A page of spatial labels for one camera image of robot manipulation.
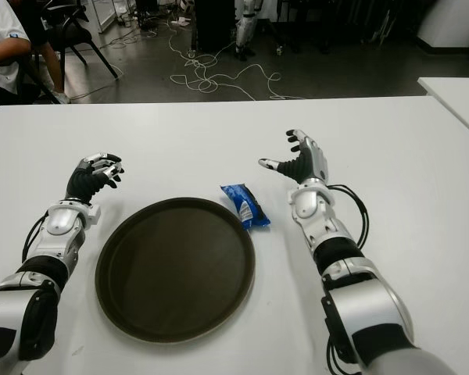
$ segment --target chair leg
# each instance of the chair leg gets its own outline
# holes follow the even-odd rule
[[[45,84],[41,81],[40,77],[38,76],[38,72],[35,71],[34,67],[30,64],[30,62],[20,62],[20,65],[25,74],[30,76],[31,80],[45,93],[47,98],[54,104],[59,104],[59,100],[54,96],[53,93],[45,86]]]
[[[71,48],[71,51],[73,51],[73,53],[77,55],[77,57],[81,60],[81,62],[86,66],[87,62],[85,61],[84,57],[79,53],[79,51],[77,51],[77,49],[72,45],[70,46],[70,48]]]
[[[102,60],[104,65],[106,65],[106,68],[108,68],[108,70],[111,72],[113,77],[118,78],[118,74],[116,74],[115,70],[111,67],[108,60],[105,59],[105,57],[102,55],[101,51],[99,51],[99,48],[97,48],[97,46],[94,44],[94,42],[89,41],[88,44],[92,47],[92,49],[97,54],[97,56],[99,56],[99,58]]]
[[[35,50],[34,52],[34,65],[37,67],[37,70],[40,70],[40,54]]]
[[[63,48],[61,50],[61,83],[63,84],[63,90],[64,90],[64,77],[66,76],[66,72],[64,70],[66,66],[66,49]]]

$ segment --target white cable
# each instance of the white cable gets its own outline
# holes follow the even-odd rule
[[[188,77],[185,74],[173,74],[173,75],[170,76],[170,80],[172,82],[174,82],[175,84],[181,84],[181,85],[183,84],[188,89],[193,90],[193,91],[200,91],[203,94],[211,94],[211,93],[215,92],[219,88],[219,86],[225,86],[225,87],[229,87],[229,88],[237,88],[238,90],[243,92],[245,95],[247,95],[251,100],[255,101],[254,97],[252,97],[242,87],[239,87],[239,86],[236,86],[236,85],[233,85],[233,84],[222,84],[222,83],[219,83],[219,82],[215,81],[213,78],[214,77],[226,77],[230,80],[237,80],[246,70],[248,70],[248,69],[250,69],[254,66],[257,66],[257,67],[259,67],[259,69],[263,73],[264,77],[266,77],[266,79],[267,79],[267,90],[272,94],[269,97],[269,99],[272,99],[272,100],[305,99],[305,98],[300,98],[299,96],[279,95],[276,92],[274,92],[270,87],[270,82],[279,81],[281,79],[281,74],[276,72],[276,73],[272,73],[270,76],[267,76],[266,72],[264,71],[264,68],[260,64],[249,65],[233,77],[231,77],[227,74],[214,74],[210,77],[207,77],[206,76],[206,70],[208,68],[211,68],[211,67],[215,66],[219,62],[217,56],[222,51],[224,51],[225,49],[230,48],[234,44],[234,42],[231,42],[229,45],[222,48],[215,55],[205,54],[205,55],[200,55],[200,56],[196,57],[195,59],[190,59],[188,57],[185,57],[182,54],[181,51],[179,51],[179,50],[175,49],[174,47],[172,47],[172,38],[177,35],[177,31],[175,29],[173,29],[172,27],[170,27],[168,21],[166,23],[162,23],[162,24],[166,25],[171,31],[173,31],[175,33],[175,34],[172,34],[169,38],[170,50],[172,50],[173,52],[178,53],[179,56],[182,59],[186,60],[186,63],[184,64],[184,66],[194,66],[195,67],[195,69],[193,71],[196,75],[196,78],[197,78],[196,80],[188,80]],[[200,59],[203,59],[205,57],[210,58],[210,60],[207,61],[207,62],[200,62],[199,61]]]
[[[95,92],[97,91],[101,91],[103,88],[108,88],[109,86],[112,86],[113,85],[113,82],[115,82],[116,80],[119,80],[121,77],[123,77],[125,75],[125,73],[122,71],[122,69],[120,69],[118,66],[116,65],[113,65],[113,64],[110,64],[113,68],[115,68],[116,70],[118,70],[120,72],[120,75],[115,78],[110,84],[107,84],[106,86],[102,86],[100,88],[96,88],[95,90],[93,91],[89,91],[85,94],[81,94],[81,95],[77,95],[77,96],[73,96],[72,98],[70,98],[71,101],[73,100],[78,100],[78,99],[82,99],[82,98],[85,98],[86,96],[89,96],[90,94],[94,94]]]

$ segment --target shoe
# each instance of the shoe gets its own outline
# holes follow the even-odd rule
[[[66,96],[63,92],[52,92],[55,98],[58,100],[59,104],[71,104],[70,98]]]
[[[247,56],[245,55],[245,51],[243,52],[235,52],[234,55],[240,61],[247,61]]]

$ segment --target robot leg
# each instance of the robot leg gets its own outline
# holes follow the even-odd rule
[[[242,52],[249,41],[252,24],[256,22],[256,0],[244,0],[243,17],[236,24],[236,52]]]
[[[256,6],[255,6],[254,11],[255,11],[256,16],[253,17],[253,22],[250,24],[249,39],[247,40],[247,43],[249,43],[253,39],[253,36],[256,33],[257,20],[259,18],[259,12],[263,8],[264,0],[256,0],[255,3],[256,3]]]

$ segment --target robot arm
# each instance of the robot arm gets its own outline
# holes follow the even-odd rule
[[[325,323],[339,358],[373,375],[454,375],[440,359],[414,346],[406,306],[335,217],[327,160],[317,143],[301,130],[287,135],[289,142],[299,143],[292,148],[300,152],[297,159],[261,159],[259,164],[299,184],[288,202],[321,275]]]
[[[120,161],[104,153],[80,161],[65,198],[37,222],[36,248],[27,254],[27,243],[23,265],[0,283],[0,375],[21,374],[52,348],[61,292],[77,265],[85,231],[100,216],[91,198],[107,184],[116,188],[124,171]]]

